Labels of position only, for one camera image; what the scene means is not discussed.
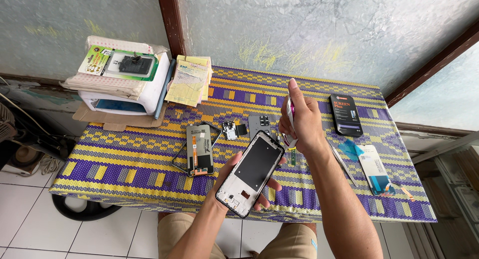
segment hand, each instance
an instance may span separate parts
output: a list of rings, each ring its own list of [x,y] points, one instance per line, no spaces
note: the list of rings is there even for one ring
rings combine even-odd
[[[221,186],[221,184],[223,184],[223,182],[225,181],[226,177],[229,175],[231,170],[233,170],[233,167],[235,166],[235,164],[238,164],[238,162],[241,160],[241,157],[243,157],[243,152],[238,152],[237,154],[235,154],[235,156],[231,157],[228,160],[228,162],[226,162],[226,164],[219,170],[216,184],[210,190],[210,192],[208,193],[208,196],[213,196],[215,198],[215,194],[218,191],[219,187]],[[279,161],[279,165],[284,163],[286,163],[286,158],[283,157]],[[277,191],[281,191],[281,184],[279,184],[273,178],[269,179],[267,185],[270,188],[273,188]],[[222,209],[228,210],[228,208],[225,205],[223,205],[220,201],[216,200],[216,198],[215,198],[215,201],[216,203],[218,203],[218,205],[220,205]],[[253,208],[257,211],[261,210],[260,204],[263,205],[265,208],[268,208],[271,205],[269,201],[266,199],[266,197],[264,197],[263,194],[260,195],[260,198],[258,198],[258,201],[256,201]]]
[[[321,124],[321,112],[318,102],[310,97],[303,97],[303,93],[298,88],[296,80],[291,78],[288,84],[291,101],[295,105],[294,125],[291,126],[289,117],[286,114],[286,103],[288,96],[284,98],[281,108],[281,118],[279,119],[279,132],[290,134],[296,142],[296,149],[304,155],[318,152],[318,149],[327,144],[324,142],[324,132]]]

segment white tile floor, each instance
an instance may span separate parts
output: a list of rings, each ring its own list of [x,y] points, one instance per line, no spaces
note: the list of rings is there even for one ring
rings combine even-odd
[[[158,258],[156,213],[123,207],[97,221],[70,220],[52,203],[46,187],[53,179],[52,174],[24,178],[0,171],[0,259]],[[81,208],[81,200],[68,201]],[[264,249],[280,226],[225,219],[216,241],[231,258],[249,256],[249,250]],[[375,226],[386,259],[412,258],[401,224]],[[318,258],[334,258],[322,224],[317,227]]]

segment purple and yellow tablecloth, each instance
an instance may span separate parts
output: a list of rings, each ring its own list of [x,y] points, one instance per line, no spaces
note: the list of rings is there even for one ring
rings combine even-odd
[[[196,108],[170,103],[161,127],[127,127],[123,132],[103,130],[90,123],[67,163],[57,175],[51,193],[157,212],[196,212],[211,189],[218,170],[236,152],[244,150],[249,135],[228,141],[222,135],[213,147],[215,174],[188,177],[171,165],[185,142],[186,126],[207,121],[221,127],[224,121],[248,123],[248,115],[269,115],[277,134],[280,109],[291,76],[213,66],[208,101]],[[318,100],[323,128],[335,147],[346,138],[333,128],[328,97],[332,93],[355,99],[364,135],[349,138],[357,145],[373,144],[392,182],[404,186],[416,201],[398,191],[393,197],[373,196],[359,161],[338,149],[359,187],[350,185],[373,221],[435,222],[436,218],[416,170],[389,115],[377,86],[295,77],[305,96]],[[321,208],[302,154],[286,152],[286,165],[273,177],[279,192],[265,187],[271,202],[267,210],[252,211],[247,219],[272,222],[319,222]],[[186,157],[179,162],[186,163]],[[228,217],[237,218],[233,213]]]

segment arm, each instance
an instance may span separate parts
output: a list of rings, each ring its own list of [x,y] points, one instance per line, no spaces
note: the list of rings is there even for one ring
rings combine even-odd
[[[235,164],[237,164],[242,157],[242,153],[238,152],[235,156],[230,158],[228,162],[219,171],[218,179],[214,187],[208,192],[205,202],[201,206],[200,211],[195,217],[195,220],[191,224],[190,228],[184,233],[180,240],[171,249],[168,258],[209,258],[211,249],[215,243],[216,235],[219,228],[223,223],[228,208],[220,203],[215,194],[218,191],[221,184],[225,181],[228,174],[233,170]],[[282,158],[279,164],[286,162],[285,158]],[[272,178],[268,181],[267,185],[275,190],[281,190],[281,185]],[[269,201],[260,195],[260,198],[254,205],[255,210],[260,210],[260,204],[265,208],[270,206]]]
[[[295,105],[296,132],[286,115],[285,103],[279,130],[299,138],[296,149],[304,154],[308,162],[321,205],[324,233],[334,256],[382,258],[374,225],[326,142],[318,102],[303,97],[294,79],[290,80],[288,88]]]

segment cardboard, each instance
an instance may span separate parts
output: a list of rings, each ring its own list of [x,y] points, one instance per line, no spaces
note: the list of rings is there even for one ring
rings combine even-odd
[[[101,122],[104,123],[103,129],[109,131],[123,132],[127,126],[136,127],[160,127],[165,117],[167,103],[163,103],[158,120],[153,116],[143,115],[120,115],[106,113],[101,111],[93,111],[88,108],[85,102],[82,102],[77,112],[73,115],[73,119],[77,121]]]

